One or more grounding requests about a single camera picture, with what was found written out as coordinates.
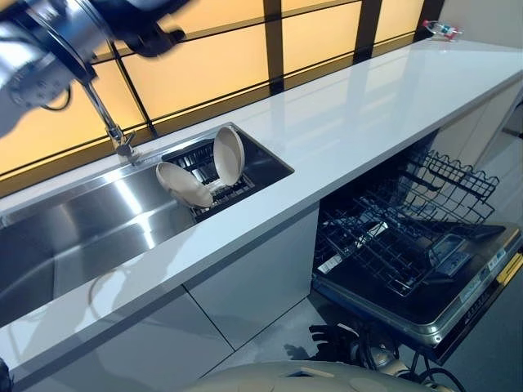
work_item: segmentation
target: dishwasher rack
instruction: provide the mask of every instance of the dishwasher rack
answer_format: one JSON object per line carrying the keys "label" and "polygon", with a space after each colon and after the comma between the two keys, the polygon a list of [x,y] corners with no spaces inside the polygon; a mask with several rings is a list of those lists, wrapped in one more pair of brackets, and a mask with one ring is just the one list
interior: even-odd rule
{"label": "dishwasher rack", "polygon": [[448,282],[467,261],[458,248],[494,212],[487,200],[499,179],[436,151],[410,152],[393,177],[348,195],[343,208],[322,207],[318,271],[353,263],[408,296],[422,283]]}
{"label": "dishwasher rack", "polygon": [[[207,185],[219,179],[216,167],[214,166],[213,141],[206,140],[202,145],[196,149],[183,154],[174,154],[166,157],[164,160],[174,163],[182,169],[191,172],[194,177],[202,184]],[[255,190],[255,185],[243,173],[238,182],[232,186],[224,185],[212,192],[214,202],[211,207],[191,207],[190,211],[197,221],[208,217],[210,214],[221,210],[226,204],[230,204],[232,200],[243,198],[251,194]]]}

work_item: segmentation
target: kitchen counter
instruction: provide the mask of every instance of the kitchen counter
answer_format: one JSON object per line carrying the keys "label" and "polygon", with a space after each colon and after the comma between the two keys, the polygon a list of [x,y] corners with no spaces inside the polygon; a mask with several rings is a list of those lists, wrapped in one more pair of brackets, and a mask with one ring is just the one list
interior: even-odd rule
{"label": "kitchen counter", "polygon": [[[233,122],[295,172],[0,329],[18,379],[132,316],[336,188],[523,77],[523,54],[477,42],[423,41],[188,127],[151,151]],[[102,159],[0,200],[23,205],[118,164]]]}

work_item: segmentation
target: white cabinet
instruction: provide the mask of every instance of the white cabinet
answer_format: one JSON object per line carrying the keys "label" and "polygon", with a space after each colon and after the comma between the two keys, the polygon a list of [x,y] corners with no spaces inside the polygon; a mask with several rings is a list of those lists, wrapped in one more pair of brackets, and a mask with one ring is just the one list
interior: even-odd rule
{"label": "white cabinet", "polygon": [[232,353],[183,287],[125,332],[62,368],[30,392],[173,392]]}
{"label": "white cabinet", "polygon": [[496,131],[510,115],[517,98],[521,98],[521,81],[512,84],[441,128],[432,148],[467,165],[474,165],[492,141]]}
{"label": "white cabinet", "polygon": [[235,349],[309,294],[317,223],[314,205],[186,283]]}

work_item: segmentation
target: water bottle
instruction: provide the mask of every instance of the water bottle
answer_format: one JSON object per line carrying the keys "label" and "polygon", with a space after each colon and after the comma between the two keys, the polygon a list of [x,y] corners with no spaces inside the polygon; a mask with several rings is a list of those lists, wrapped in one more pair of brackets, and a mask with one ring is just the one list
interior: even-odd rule
{"label": "water bottle", "polygon": [[424,20],[423,26],[431,33],[445,37],[449,41],[453,41],[459,35],[463,34],[463,31],[460,29],[453,27],[450,24],[439,22],[438,20]]}

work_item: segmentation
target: stainless steel sink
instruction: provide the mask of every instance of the stainless steel sink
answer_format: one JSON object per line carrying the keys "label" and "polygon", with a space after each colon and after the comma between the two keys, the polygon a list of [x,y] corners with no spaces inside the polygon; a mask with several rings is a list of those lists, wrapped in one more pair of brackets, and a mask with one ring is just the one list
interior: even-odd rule
{"label": "stainless steel sink", "polygon": [[163,160],[204,183],[214,180],[212,141],[220,127],[1,216],[0,327],[293,172],[234,124],[225,125],[244,143],[245,170],[235,187],[214,195],[211,208],[182,205],[154,171]]}

